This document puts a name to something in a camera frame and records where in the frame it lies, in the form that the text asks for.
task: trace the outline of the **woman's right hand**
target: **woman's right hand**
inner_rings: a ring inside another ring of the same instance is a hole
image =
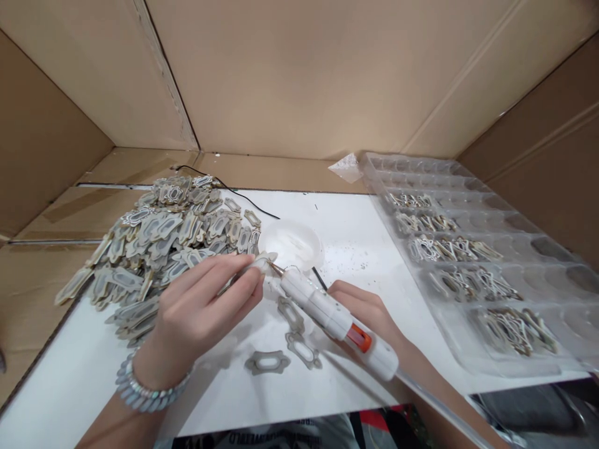
[[[393,318],[378,295],[340,280],[335,281],[327,293],[389,343],[400,359],[419,352],[393,322]]]

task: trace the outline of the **glue gun nozzle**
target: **glue gun nozzle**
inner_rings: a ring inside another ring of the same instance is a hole
[[[272,267],[273,271],[278,274],[279,276],[282,276],[285,274],[285,270],[275,264],[273,264],[271,261],[268,261],[268,264]]]

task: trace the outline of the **hand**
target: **hand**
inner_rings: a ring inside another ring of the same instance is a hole
[[[400,360],[419,352],[401,333],[379,296],[340,280],[335,281],[327,293],[389,343]]]
[[[262,299],[264,276],[250,268],[217,297],[253,255],[210,257],[183,273],[160,296],[156,327],[135,355],[133,368],[147,388],[177,385],[193,363],[221,341]]]

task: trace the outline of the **plastic tray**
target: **plastic tray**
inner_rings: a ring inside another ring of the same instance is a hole
[[[502,377],[599,368],[599,276],[584,262],[456,161],[367,153],[360,167],[383,223],[447,345],[464,368]],[[429,198],[430,204],[405,205],[406,198],[417,197]],[[443,216],[455,227],[415,230],[400,220],[402,214]],[[501,258],[434,261],[415,257],[411,243],[420,236],[484,242]],[[457,291],[451,280],[447,283],[447,273],[465,276],[480,269],[516,294],[498,295],[496,287],[490,289],[476,279],[476,287]],[[511,346],[497,344],[487,321],[481,324],[480,319],[487,319],[488,310],[497,308],[515,314],[530,310],[543,320],[555,340],[555,353],[541,345],[521,354]]]

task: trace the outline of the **white hot glue gun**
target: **white hot glue gun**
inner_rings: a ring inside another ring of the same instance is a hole
[[[397,354],[391,346],[354,317],[335,298],[314,285],[298,268],[290,267],[284,270],[271,261],[268,261],[268,264],[281,277],[279,293],[289,296],[331,338],[345,341],[372,373],[385,381],[398,377],[478,447],[493,448],[468,423],[401,370]]]
[[[389,344],[368,329],[335,298],[317,287],[296,267],[284,270],[268,261],[281,277],[280,293],[289,296],[331,338],[347,343],[381,380],[391,380],[399,367]]]

